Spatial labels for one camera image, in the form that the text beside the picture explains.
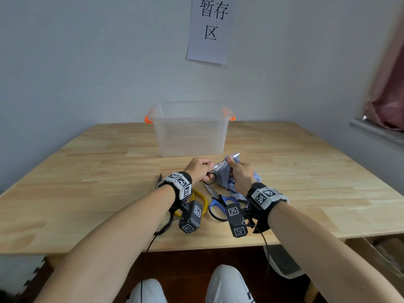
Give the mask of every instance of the pink curtain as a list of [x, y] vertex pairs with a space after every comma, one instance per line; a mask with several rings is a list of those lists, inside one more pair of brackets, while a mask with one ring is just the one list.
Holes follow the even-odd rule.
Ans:
[[371, 88], [365, 116], [383, 128], [404, 131], [404, 16]]

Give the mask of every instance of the white pants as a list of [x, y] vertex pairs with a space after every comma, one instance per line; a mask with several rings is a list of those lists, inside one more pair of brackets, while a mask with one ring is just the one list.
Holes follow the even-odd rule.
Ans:
[[[205, 302], [254, 303], [255, 301], [240, 272], [232, 266], [220, 265], [212, 274]], [[140, 283], [132, 290], [127, 303], [140, 303]], [[143, 303], [167, 303], [157, 280], [143, 281]]]

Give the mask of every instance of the transparent plastic storage box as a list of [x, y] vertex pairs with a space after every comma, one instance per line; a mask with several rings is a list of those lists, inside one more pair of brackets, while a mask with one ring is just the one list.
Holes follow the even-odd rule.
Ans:
[[160, 155], [221, 154], [227, 126], [235, 120], [219, 101], [179, 101], [154, 104], [145, 117], [153, 123]]

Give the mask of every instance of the paper sign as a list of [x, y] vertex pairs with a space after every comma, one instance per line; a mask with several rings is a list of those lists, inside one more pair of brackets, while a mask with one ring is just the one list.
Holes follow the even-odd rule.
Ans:
[[188, 59], [225, 64], [236, 0], [192, 0]]

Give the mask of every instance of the wrist-mounted tracker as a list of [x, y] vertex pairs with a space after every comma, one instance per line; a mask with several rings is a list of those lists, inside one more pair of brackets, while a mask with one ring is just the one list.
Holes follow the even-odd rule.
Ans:
[[254, 233], [265, 232], [270, 229], [268, 215], [279, 202], [289, 204], [289, 199], [274, 188], [269, 188], [263, 183], [254, 183], [247, 196], [248, 206], [241, 209], [239, 205], [232, 203], [226, 206], [226, 215], [229, 219], [230, 229], [234, 237], [247, 235], [247, 226], [254, 227]]
[[197, 201], [188, 202], [188, 197], [192, 194], [192, 178], [182, 172], [173, 172], [164, 178], [158, 187], [170, 185], [175, 191], [175, 201], [171, 205], [169, 212], [174, 213], [177, 209], [182, 211], [181, 220], [179, 221], [180, 229], [189, 234], [196, 231], [201, 222], [202, 205]]

